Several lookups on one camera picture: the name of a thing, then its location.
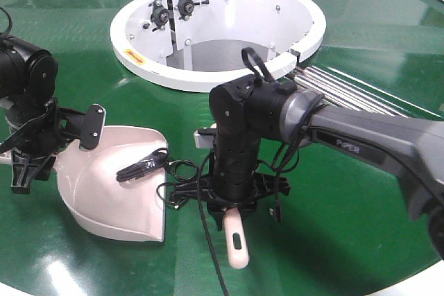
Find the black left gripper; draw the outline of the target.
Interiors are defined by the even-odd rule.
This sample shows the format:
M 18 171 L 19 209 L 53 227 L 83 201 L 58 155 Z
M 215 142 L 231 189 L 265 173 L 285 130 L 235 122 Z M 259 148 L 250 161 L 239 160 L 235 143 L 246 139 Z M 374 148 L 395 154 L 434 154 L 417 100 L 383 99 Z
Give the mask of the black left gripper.
M 87 112 L 60 107 L 57 98 L 44 106 L 44 113 L 28 120 L 1 143 L 1 152 L 12 149 L 12 184 L 14 194 L 29 194 L 34 180 L 47 181 L 56 157 L 52 154 L 75 139 L 87 150 L 101 140 L 106 110 L 92 104 Z

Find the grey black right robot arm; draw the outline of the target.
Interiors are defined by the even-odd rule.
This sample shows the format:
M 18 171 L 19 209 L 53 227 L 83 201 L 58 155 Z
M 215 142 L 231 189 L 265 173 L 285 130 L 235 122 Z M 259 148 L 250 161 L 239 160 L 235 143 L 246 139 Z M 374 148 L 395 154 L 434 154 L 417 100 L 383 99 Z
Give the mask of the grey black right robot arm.
M 327 105 L 295 82 L 253 74 L 212 88 L 209 106 L 209 172 L 177 186 L 172 201 L 202 200 L 217 223 L 228 208 L 247 216 L 258 200 L 287 194 L 289 161 L 321 143 L 396 176 L 409 217 L 428 215 L 429 237 L 443 252 L 442 122 Z

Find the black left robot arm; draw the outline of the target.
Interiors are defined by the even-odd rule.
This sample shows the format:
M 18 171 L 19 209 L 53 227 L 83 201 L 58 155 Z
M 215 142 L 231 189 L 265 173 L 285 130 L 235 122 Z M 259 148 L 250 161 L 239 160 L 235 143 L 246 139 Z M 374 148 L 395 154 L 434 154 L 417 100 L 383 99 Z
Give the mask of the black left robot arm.
M 11 35 L 12 20 L 1 32 L 1 108 L 10 135 L 1 152 L 10 153 L 11 190 L 29 194 L 33 180 L 47 180 L 56 155 L 74 140 L 98 146 L 105 109 L 92 104 L 86 112 L 60 107 L 54 96 L 58 61 L 39 46 Z

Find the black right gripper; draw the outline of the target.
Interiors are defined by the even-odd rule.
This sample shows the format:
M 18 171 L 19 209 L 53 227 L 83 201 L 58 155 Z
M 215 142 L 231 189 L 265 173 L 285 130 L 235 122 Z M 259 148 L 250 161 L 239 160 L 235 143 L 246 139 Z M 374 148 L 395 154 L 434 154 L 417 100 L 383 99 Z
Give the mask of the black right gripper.
M 169 199 L 176 204 L 185 199 L 201 199 L 207 204 L 217 230 L 221 231 L 225 209 L 237 208 L 244 223 L 257 211 L 259 200 L 276 192 L 289 195 L 290 189 L 287 178 L 263 173 L 255 173 L 247 182 L 222 182 L 219 188 L 212 176 L 204 175 L 200 180 L 175 185 Z

